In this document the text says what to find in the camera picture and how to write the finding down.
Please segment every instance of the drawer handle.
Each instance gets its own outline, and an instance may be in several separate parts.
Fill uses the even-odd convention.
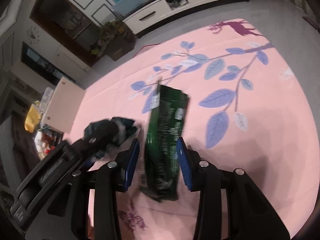
[[[148,14],[147,16],[141,18],[139,21],[143,21],[143,20],[149,18],[150,16],[154,15],[155,13],[156,13],[156,11],[153,11],[152,13]]]

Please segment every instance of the gray floor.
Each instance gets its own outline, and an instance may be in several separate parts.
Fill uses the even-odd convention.
[[[320,134],[320,34],[305,20],[304,12],[284,0],[251,0],[209,8],[164,25],[137,40],[135,49],[114,62],[103,57],[93,66],[92,84],[130,60],[144,45],[161,43],[183,33],[224,20],[243,18],[254,25],[286,60],[307,96]]]

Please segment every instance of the table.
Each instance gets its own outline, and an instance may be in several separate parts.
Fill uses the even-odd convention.
[[[190,96],[182,133],[186,144],[219,169],[245,169],[293,237],[316,202],[316,126],[289,66],[245,20],[186,33],[107,74],[86,90],[66,138],[74,142],[90,122],[113,116],[133,118],[146,132],[160,76],[162,84]],[[136,171],[129,191],[117,195],[123,239],[192,239],[199,193],[188,192],[180,176],[179,200],[157,203],[138,190],[139,177]],[[143,222],[129,221],[132,215]]]

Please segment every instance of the green snack bag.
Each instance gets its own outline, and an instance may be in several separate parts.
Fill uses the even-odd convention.
[[[179,163],[176,143],[181,135],[188,95],[158,82],[151,100],[141,191],[154,200],[177,200]]]

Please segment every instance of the silver bolt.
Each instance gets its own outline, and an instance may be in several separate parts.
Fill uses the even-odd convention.
[[[243,175],[243,174],[244,174],[244,170],[238,168],[238,169],[236,169],[236,174],[238,174],[238,175]]]
[[[118,163],[116,163],[115,161],[108,162],[108,167],[109,168],[115,168],[117,165],[118,165]]]
[[[199,165],[204,168],[204,167],[208,167],[209,163],[207,161],[200,161]]]
[[[72,172],[72,176],[77,177],[81,174],[81,170],[75,170]]]
[[[96,140],[97,140],[97,139],[96,139],[95,137],[92,137],[92,138],[90,139],[89,143],[95,143]]]

